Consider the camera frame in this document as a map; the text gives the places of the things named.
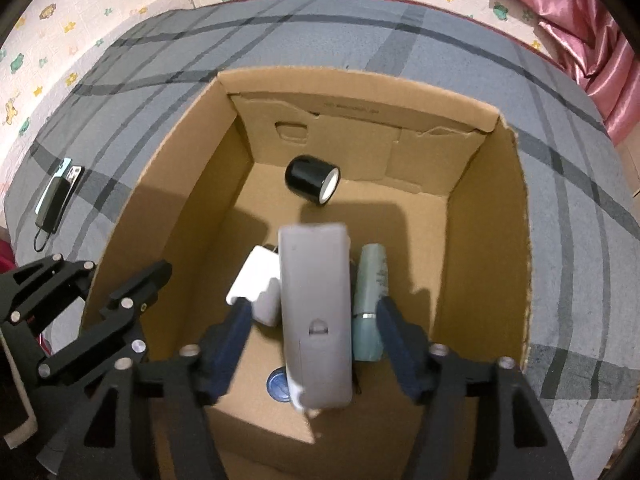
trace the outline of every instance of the black tape roll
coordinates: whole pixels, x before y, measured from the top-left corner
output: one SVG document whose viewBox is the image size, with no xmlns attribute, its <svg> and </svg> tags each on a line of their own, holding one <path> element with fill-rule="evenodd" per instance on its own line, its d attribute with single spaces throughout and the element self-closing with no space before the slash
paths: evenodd
<svg viewBox="0 0 640 480">
<path fill-rule="evenodd" d="M 311 155 L 300 155 L 287 166 L 287 187 L 296 195 L 324 205 L 340 182 L 340 168 Z"/>
</svg>

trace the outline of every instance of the pink curtain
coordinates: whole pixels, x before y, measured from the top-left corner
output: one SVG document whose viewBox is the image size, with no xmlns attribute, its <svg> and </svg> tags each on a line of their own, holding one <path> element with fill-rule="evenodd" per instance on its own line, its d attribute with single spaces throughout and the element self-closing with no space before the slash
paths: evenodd
<svg viewBox="0 0 640 480">
<path fill-rule="evenodd" d="M 520 0 L 559 43 L 559 63 L 593 99 L 609 137 L 640 121 L 640 61 L 600 0 Z"/>
</svg>

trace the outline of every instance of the cardboard box flap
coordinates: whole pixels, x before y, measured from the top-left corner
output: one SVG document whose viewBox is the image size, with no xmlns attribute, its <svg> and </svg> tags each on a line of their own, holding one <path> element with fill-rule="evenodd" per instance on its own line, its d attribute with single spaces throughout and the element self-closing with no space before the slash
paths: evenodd
<svg viewBox="0 0 640 480">
<path fill-rule="evenodd" d="M 454 189 L 485 136 L 448 128 L 427 133 L 402 130 L 391 150 L 386 176 L 420 186 L 422 192 L 447 196 Z"/>
<path fill-rule="evenodd" d="M 279 100 L 295 100 L 293 104 L 314 113 L 383 124 L 388 124 L 392 113 L 394 118 L 400 117 L 406 122 L 394 125 L 417 131 L 448 126 L 488 133 L 494 129 L 499 115 L 497 108 L 455 92 L 371 72 L 268 67 L 227 70 L 218 77 L 229 94 L 262 98 L 270 94 Z M 426 116 L 436 116 L 439 120 L 425 124 Z"/>
<path fill-rule="evenodd" d="M 379 180 L 384 177 L 391 146 L 400 136 L 398 128 L 316 116 L 285 102 L 240 96 L 232 100 L 246 128 L 254 160 L 264 164 L 286 166 L 292 158 L 308 153 L 330 160 L 349 180 Z"/>
</svg>

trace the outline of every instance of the wallpaper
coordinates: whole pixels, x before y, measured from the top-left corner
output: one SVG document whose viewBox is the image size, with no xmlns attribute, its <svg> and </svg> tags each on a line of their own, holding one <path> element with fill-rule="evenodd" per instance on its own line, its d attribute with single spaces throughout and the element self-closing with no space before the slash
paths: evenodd
<svg viewBox="0 0 640 480">
<path fill-rule="evenodd" d="M 231 0 L 33 0 L 0 46 L 0 225 L 11 179 L 47 117 L 113 41 L 170 9 Z M 454 12 L 555 57 L 538 17 L 516 0 L 413 0 Z"/>
</svg>

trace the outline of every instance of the blue bottle cap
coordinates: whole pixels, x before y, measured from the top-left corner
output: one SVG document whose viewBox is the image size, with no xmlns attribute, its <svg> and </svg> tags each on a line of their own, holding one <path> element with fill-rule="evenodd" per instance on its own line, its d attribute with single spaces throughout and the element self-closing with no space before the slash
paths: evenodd
<svg viewBox="0 0 640 480">
<path fill-rule="evenodd" d="M 271 375 L 269 375 L 267 379 L 267 392 L 271 396 L 271 399 L 277 400 L 278 402 L 290 401 L 287 370 L 284 366 L 276 368 L 271 372 Z"/>
</svg>

